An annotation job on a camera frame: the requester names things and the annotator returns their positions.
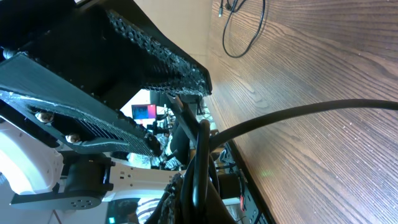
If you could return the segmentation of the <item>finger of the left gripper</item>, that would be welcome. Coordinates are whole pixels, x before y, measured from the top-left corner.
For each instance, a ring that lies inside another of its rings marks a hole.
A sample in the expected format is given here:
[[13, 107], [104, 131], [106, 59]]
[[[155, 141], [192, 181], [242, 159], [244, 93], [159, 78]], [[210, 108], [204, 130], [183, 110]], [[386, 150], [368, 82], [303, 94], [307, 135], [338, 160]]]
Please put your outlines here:
[[208, 70], [138, 6], [19, 6], [19, 43], [47, 71], [28, 94], [52, 103], [123, 102], [147, 89], [211, 94]]
[[1, 62], [1, 100], [80, 154], [161, 153], [157, 138], [132, 118], [24, 54]]

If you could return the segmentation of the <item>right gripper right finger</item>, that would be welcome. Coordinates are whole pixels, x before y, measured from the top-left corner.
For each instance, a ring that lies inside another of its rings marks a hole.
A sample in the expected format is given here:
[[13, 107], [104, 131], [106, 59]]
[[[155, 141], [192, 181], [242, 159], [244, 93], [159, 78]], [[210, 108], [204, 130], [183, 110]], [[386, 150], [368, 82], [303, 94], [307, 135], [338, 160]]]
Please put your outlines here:
[[207, 223], [235, 224], [235, 219], [226, 209], [223, 199], [236, 198], [236, 174], [221, 174], [219, 177], [220, 191], [218, 192], [211, 180], [208, 180], [208, 189], [205, 204]]

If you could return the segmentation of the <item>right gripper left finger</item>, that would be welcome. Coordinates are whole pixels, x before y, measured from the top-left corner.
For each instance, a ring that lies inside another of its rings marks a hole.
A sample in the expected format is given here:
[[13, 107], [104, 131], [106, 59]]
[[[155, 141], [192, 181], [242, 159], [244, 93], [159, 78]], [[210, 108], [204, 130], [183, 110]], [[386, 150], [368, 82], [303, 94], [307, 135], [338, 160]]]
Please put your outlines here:
[[184, 224], [181, 203], [184, 174], [177, 173], [164, 189], [164, 194], [146, 224]]

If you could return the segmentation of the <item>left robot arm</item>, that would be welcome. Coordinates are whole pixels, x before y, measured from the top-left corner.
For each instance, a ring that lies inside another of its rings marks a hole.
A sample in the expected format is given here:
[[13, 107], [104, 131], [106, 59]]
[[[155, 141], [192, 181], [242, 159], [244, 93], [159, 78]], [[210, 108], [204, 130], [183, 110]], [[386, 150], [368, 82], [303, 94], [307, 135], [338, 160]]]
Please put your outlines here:
[[122, 112], [161, 92], [188, 138], [208, 152], [181, 95], [208, 96], [208, 70], [166, 38], [134, 1], [1, 2], [1, 172], [28, 209], [86, 210], [161, 193], [170, 171], [114, 162], [160, 156], [153, 133]]

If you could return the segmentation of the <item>computer monitor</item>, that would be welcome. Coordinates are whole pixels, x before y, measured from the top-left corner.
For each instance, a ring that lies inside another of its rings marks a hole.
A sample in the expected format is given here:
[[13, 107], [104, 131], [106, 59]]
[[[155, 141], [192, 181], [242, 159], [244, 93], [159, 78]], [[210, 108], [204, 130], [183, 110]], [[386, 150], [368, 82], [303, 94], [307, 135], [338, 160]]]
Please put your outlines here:
[[156, 119], [157, 106], [149, 105], [132, 105], [132, 118], [133, 119]]

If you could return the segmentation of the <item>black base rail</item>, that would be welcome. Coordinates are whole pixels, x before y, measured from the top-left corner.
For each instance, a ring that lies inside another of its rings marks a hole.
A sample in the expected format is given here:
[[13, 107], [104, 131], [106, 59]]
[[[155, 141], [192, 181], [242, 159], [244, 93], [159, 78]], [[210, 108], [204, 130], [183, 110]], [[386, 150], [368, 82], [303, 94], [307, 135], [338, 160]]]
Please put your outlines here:
[[236, 223], [276, 224], [234, 141], [228, 141], [215, 162], [220, 195]]

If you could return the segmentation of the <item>cardboard wall panel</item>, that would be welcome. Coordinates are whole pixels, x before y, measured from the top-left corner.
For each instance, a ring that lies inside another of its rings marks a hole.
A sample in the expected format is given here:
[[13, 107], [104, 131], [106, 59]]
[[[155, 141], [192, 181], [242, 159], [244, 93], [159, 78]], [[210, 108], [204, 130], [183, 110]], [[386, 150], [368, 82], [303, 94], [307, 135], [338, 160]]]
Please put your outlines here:
[[206, 65], [212, 0], [135, 0], [172, 42]]

